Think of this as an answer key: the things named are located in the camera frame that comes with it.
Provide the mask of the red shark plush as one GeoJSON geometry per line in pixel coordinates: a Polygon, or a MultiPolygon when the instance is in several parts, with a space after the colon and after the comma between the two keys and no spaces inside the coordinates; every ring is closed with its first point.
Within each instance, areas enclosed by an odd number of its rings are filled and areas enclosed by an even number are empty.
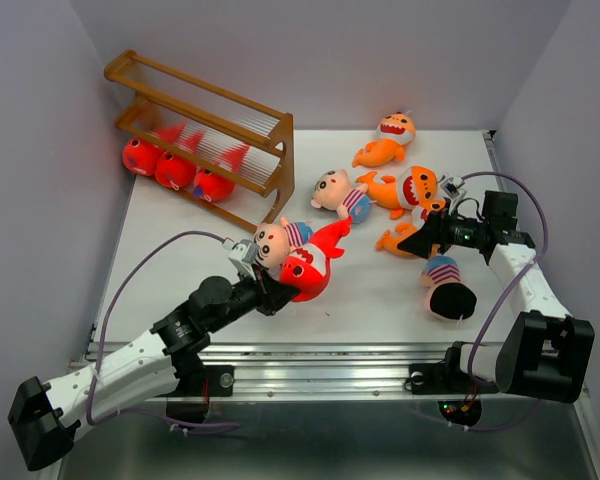
{"type": "MultiPolygon", "coordinates": [[[[197,130],[183,140],[179,147],[187,153],[195,154],[204,136],[204,131],[197,130]]],[[[197,165],[186,158],[165,151],[158,159],[154,176],[161,186],[178,191],[193,184],[197,170],[197,165]]]]}
{"type": "MultiPolygon", "coordinates": [[[[186,124],[176,124],[164,126],[151,131],[153,136],[168,143],[177,141],[185,128],[186,124]]],[[[165,149],[155,145],[141,137],[133,137],[130,139],[123,151],[123,165],[133,173],[145,177],[154,175],[158,160],[165,152],[165,149]]]]}
{"type": "Polygon", "coordinates": [[[338,244],[349,235],[352,223],[352,218],[348,217],[322,227],[285,258],[279,282],[298,290],[292,302],[310,301],[327,288],[331,279],[331,261],[345,254],[345,249],[338,244]]]}
{"type": "MultiPolygon", "coordinates": [[[[232,173],[238,173],[249,151],[247,144],[240,144],[224,150],[214,163],[232,173]]],[[[236,183],[208,169],[200,169],[194,179],[193,196],[206,202],[218,202],[228,198],[236,183]]]]}

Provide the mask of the boy doll black hair front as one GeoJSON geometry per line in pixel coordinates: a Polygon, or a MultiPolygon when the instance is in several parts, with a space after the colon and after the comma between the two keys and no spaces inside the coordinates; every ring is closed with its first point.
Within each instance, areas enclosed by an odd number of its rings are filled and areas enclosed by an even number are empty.
{"type": "Polygon", "coordinates": [[[427,288],[425,309],[435,318],[459,322],[474,314],[477,296],[465,284],[453,258],[444,255],[430,258],[422,270],[420,281],[427,288]]]}

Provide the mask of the boy doll table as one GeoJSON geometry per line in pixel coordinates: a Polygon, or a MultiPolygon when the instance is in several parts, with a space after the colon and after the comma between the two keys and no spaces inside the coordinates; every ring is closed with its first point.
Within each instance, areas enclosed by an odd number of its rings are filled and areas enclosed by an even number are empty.
{"type": "Polygon", "coordinates": [[[365,221],[373,201],[367,184],[354,185],[344,169],[330,170],[316,182],[311,198],[314,208],[337,213],[341,220],[351,218],[354,224],[365,221]]]}

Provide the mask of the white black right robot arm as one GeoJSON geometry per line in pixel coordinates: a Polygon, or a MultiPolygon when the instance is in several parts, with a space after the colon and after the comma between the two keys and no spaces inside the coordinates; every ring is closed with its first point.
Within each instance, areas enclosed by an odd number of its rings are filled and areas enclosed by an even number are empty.
{"type": "Polygon", "coordinates": [[[581,392],[595,337],[590,322],[574,318],[553,294],[531,237],[517,229],[518,198],[488,191],[480,218],[443,209],[398,243],[400,251],[425,257],[452,246],[478,251],[501,282],[515,316],[500,346],[455,342],[439,366],[413,364],[415,394],[460,392],[481,382],[483,392],[575,402],[581,392]]]}

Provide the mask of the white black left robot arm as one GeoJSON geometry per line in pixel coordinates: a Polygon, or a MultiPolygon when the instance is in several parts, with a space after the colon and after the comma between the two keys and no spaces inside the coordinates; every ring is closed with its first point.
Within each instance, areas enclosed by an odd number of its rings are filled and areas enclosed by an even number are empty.
{"type": "Polygon", "coordinates": [[[231,283],[203,280],[189,298],[129,344],[78,371],[16,389],[7,415],[25,466],[42,470],[65,457],[91,428],[176,389],[195,392],[211,334],[257,310],[273,315],[299,293],[262,274],[231,283]]]}

